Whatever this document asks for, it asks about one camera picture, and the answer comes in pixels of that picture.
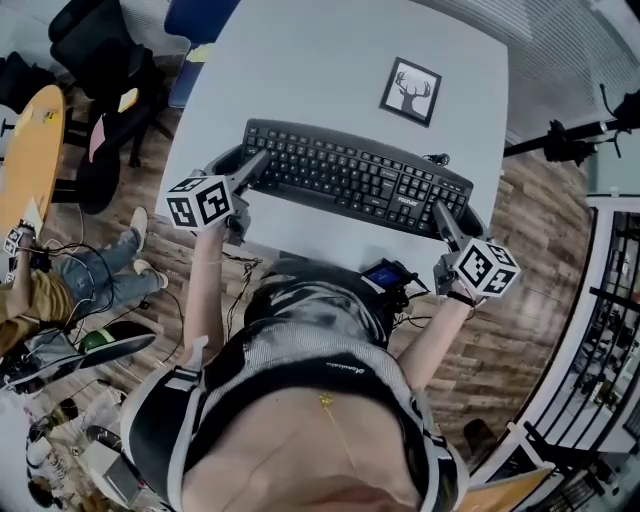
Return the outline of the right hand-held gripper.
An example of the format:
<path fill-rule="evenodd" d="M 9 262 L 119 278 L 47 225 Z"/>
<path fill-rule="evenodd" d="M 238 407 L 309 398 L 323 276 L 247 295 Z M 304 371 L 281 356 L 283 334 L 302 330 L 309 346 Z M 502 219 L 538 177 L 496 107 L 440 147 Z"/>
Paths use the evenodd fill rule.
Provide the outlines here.
<path fill-rule="evenodd" d="M 438 295 L 445 295 L 459 281 L 475 297 L 501 297 L 518 278 L 521 268 L 506 247 L 491 242 L 492 235 L 477 212 L 468 205 L 463 231 L 446 204 L 436 199 L 432 213 L 441 239 L 450 253 L 434 267 Z M 468 236 L 474 237 L 468 242 Z"/>

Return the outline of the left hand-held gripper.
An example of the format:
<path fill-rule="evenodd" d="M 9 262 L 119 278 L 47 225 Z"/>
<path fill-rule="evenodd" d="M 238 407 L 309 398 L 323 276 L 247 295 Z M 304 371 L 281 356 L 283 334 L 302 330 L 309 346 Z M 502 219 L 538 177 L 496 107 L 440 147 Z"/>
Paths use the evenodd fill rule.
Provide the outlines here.
<path fill-rule="evenodd" d="M 243 146 L 220 154 L 165 195 L 173 226 L 200 233 L 223 224 L 229 242 L 242 245 L 250 226 L 249 203 L 242 198 L 270 165 L 270 153 L 261 150 L 244 163 Z"/>

